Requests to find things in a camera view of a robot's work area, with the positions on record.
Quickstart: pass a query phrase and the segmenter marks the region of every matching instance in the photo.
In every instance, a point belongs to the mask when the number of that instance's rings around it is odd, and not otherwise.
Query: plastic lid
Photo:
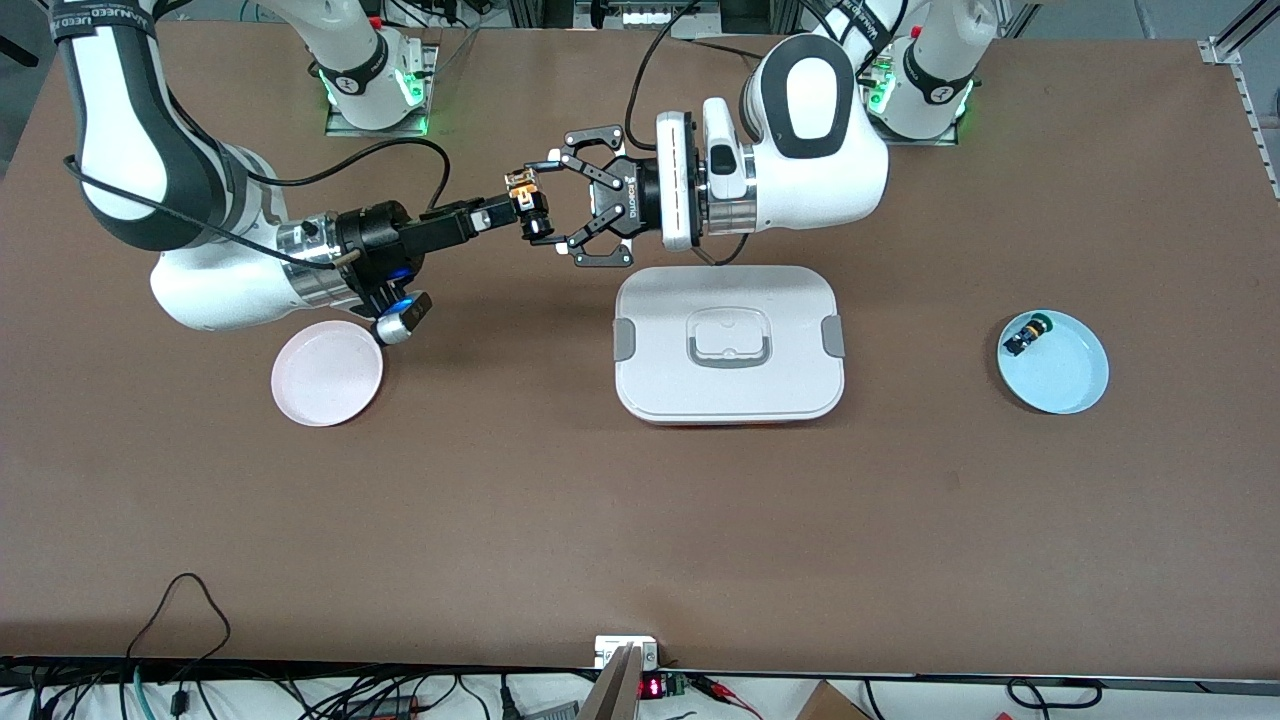
[[[271,396],[294,423],[344,423],[365,409],[383,382],[383,350],[365,328],[316,323],[284,343],[271,368]]]

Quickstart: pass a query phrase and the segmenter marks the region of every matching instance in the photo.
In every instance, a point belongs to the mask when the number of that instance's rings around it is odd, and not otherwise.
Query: green led light
[[[338,101],[333,97],[333,87],[329,85],[329,78],[320,76],[320,85],[324,86],[324,94],[329,99],[329,104],[334,108],[338,106]]]
[[[893,78],[893,73],[884,73],[884,79],[876,86],[876,90],[868,97],[867,109],[872,113],[882,114],[884,105],[888,104],[888,96],[893,94],[896,86],[897,81]]]
[[[401,86],[404,101],[410,105],[417,105],[422,100],[422,81],[396,70],[396,83]]]

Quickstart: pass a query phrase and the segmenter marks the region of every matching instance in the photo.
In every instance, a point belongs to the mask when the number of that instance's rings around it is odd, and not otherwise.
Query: light blue plate
[[[1005,341],[1023,329],[1036,313],[1048,315],[1053,329],[1021,355],[1005,350]],[[1055,415],[1088,410],[1106,392],[1111,378],[1107,352],[1098,336],[1084,323],[1056,310],[1032,310],[1010,320],[996,341],[996,363],[1014,395]]]

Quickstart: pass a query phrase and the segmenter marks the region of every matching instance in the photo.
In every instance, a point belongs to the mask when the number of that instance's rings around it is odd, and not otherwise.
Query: white bracket
[[[595,635],[595,669],[603,670],[613,652],[628,644],[644,651],[644,671],[658,669],[658,641],[649,635]]]
[[[1196,44],[1201,49],[1201,60],[1206,65],[1239,65],[1240,54],[1228,53],[1226,55],[1220,55],[1216,41],[1216,37],[1210,37]]]

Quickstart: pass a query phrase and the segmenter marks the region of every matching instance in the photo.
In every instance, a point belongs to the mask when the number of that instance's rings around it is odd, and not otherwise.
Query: cardboard box
[[[872,720],[827,680],[818,683],[796,720]]]

